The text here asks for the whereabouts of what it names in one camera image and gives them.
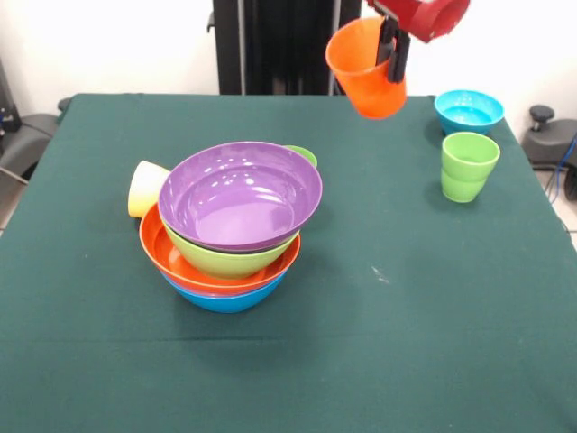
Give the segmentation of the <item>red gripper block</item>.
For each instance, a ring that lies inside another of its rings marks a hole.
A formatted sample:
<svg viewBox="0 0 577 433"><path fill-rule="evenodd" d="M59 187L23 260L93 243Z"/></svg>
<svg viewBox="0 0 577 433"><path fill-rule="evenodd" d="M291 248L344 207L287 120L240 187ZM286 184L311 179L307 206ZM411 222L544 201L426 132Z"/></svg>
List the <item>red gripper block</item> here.
<svg viewBox="0 0 577 433"><path fill-rule="evenodd" d="M375 63L389 59L389 82L401 83L408 61L409 35L424 43L445 36L462 20L470 0L368 0L367 4L384 16Z"/></svg>

